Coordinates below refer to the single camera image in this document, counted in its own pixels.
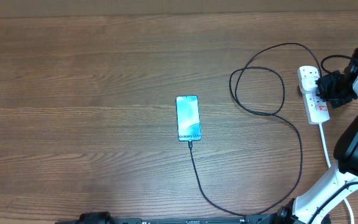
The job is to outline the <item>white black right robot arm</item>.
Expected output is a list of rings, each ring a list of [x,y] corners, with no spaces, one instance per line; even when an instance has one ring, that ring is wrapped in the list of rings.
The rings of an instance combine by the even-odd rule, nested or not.
[[[329,119],[327,105],[338,108],[358,100],[358,48],[343,72],[321,75],[318,68],[298,69],[299,86],[310,124],[321,126]],[[292,199],[261,223],[330,223],[329,213],[358,190],[358,115],[338,139],[334,163],[303,195]]]

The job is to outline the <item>brown cardboard backdrop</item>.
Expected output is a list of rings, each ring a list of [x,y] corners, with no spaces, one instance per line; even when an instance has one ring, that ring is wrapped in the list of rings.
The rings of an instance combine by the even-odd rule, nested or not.
[[[0,0],[0,18],[358,11],[358,0]]]

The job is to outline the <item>Galaxy smartphone blue screen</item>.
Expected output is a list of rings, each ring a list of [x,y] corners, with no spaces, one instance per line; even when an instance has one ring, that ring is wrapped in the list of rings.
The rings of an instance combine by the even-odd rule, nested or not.
[[[201,122],[196,95],[176,97],[177,127],[179,141],[201,140]]]

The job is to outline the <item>white charger plug adapter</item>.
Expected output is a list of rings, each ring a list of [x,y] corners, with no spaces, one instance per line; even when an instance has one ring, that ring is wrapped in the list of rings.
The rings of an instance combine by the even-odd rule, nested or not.
[[[300,80],[300,90],[302,94],[310,94],[317,92],[318,77],[302,77]]]

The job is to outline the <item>white power strip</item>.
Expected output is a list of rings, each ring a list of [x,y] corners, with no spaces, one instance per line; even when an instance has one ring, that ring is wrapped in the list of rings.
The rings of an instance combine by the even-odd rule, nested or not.
[[[299,86],[302,77],[318,77],[319,73],[316,67],[302,66],[297,71]],[[330,119],[328,107],[318,95],[315,93],[302,94],[305,104],[306,116],[309,124],[322,124]]]

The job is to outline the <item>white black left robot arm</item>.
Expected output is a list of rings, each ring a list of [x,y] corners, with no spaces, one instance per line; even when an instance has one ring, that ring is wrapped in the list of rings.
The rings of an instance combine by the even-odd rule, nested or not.
[[[109,212],[91,212],[80,215],[79,224],[114,224]]]

